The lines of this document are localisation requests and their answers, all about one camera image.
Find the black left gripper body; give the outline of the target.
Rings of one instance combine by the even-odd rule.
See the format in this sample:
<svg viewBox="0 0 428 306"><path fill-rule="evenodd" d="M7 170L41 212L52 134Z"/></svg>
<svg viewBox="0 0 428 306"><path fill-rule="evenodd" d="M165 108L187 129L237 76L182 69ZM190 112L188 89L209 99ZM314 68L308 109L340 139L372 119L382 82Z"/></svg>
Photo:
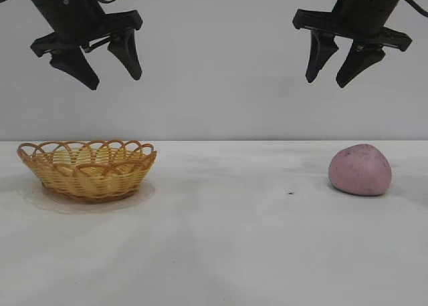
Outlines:
<svg viewBox="0 0 428 306"><path fill-rule="evenodd" d="M31 44L38 57L48 51L86 47L96 39L142 27L138 11L105 13L97 0L31 1L53 29Z"/></svg>

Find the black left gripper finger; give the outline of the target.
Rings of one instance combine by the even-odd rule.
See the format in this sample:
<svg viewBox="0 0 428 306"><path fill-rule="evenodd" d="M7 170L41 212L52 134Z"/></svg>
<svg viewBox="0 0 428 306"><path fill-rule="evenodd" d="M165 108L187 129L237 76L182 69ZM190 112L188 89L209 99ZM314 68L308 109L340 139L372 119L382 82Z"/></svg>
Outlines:
<svg viewBox="0 0 428 306"><path fill-rule="evenodd" d="M142 68L136 51L134 32L134 29L127 29L113 35L108 44L108 51L121 62L134 80L139 80Z"/></svg>
<svg viewBox="0 0 428 306"><path fill-rule="evenodd" d="M49 64L53 68L71 75L91 90L96 90L100 83L98 76L79 47L52 51Z"/></svg>

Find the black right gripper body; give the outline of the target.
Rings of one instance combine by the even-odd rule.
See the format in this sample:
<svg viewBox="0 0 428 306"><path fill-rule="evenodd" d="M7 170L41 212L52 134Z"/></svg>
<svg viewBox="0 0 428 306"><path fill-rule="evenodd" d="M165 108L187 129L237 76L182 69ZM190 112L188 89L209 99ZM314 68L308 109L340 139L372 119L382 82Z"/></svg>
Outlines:
<svg viewBox="0 0 428 306"><path fill-rule="evenodd" d="M399 0L337 0L331 12L298 9L293 25L331 36L345 37L362 45L373 44L407 50L412 39L385 27Z"/></svg>

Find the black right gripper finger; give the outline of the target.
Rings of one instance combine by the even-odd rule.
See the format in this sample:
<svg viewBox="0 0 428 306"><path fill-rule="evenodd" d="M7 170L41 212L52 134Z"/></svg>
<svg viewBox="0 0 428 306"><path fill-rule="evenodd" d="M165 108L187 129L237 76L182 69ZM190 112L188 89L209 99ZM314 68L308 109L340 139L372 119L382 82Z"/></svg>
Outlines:
<svg viewBox="0 0 428 306"><path fill-rule="evenodd" d="M310 55L306 69L306 80L312 83L327 61L339 50L336 34L312 29L310 31Z"/></svg>
<svg viewBox="0 0 428 306"><path fill-rule="evenodd" d="M340 88L344 88L357 75L382 61L384 57L383 45L354 40L344 63L337 73L337 84Z"/></svg>

